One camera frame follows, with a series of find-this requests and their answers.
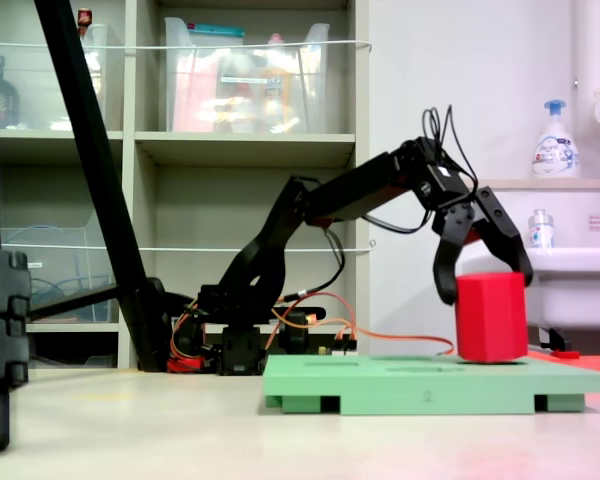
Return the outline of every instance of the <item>bottle on shelf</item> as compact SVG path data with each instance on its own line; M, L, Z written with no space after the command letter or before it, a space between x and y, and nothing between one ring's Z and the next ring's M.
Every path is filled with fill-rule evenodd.
M529 217L529 237L531 248L555 247L553 217L546 210L539 208Z
M87 34L87 29L93 22L93 14L88 8L81 8L78 10L78 35L80 35L80 41L84 39Z
M580 176L578 149L562 121L561 111L566 105L563 100L550 100L544 104L549 110L550 121L533 157L535 178Z
M0 55L0 129L17 127L20 123L20 95L4 79L5 57Z

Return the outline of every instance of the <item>plastic storage bin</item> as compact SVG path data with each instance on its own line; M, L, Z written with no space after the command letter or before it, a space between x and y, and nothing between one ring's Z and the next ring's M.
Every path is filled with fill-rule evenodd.
M166 18L167 45L192 47L187 25ZM300 47L167 50L167 130L326 133L329 25Z
M24 252L27 255L31 273L32 306L62 300L67 295L114 283L106 250L35 247L35 245L103 247L104 240L95 213L83 228L30 225L23 228L2 228L0 233L3 248ZM11 247L12 244L34 246ZM50 323L112 322L116 321L116 312L113 301L107 301L63 313L47 321Z
M124 51L106 25L91 25L83 49L108 130L122 129ZM0 128L71 130L46 48L0 46Z

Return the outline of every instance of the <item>sink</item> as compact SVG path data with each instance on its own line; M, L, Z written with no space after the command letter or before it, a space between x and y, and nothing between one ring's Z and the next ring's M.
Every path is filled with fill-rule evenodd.
M600 329L600 248L528 248L534 270L526 290L527 321L538 327ZM506 272L483 255L465 261L462 273Z

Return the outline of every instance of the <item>green platform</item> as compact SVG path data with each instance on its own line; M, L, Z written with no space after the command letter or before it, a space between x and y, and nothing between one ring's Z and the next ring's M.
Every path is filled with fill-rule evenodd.
M458 357L271 355L267 407L284 413L439 415L581 412L600 372L531 358L476 365Z

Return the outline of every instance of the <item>white table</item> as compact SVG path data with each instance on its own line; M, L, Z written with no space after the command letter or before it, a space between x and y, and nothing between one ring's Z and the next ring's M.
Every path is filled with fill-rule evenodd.
M0 480L600 479L600 394L584 414L283 416L261 378L31 376Z

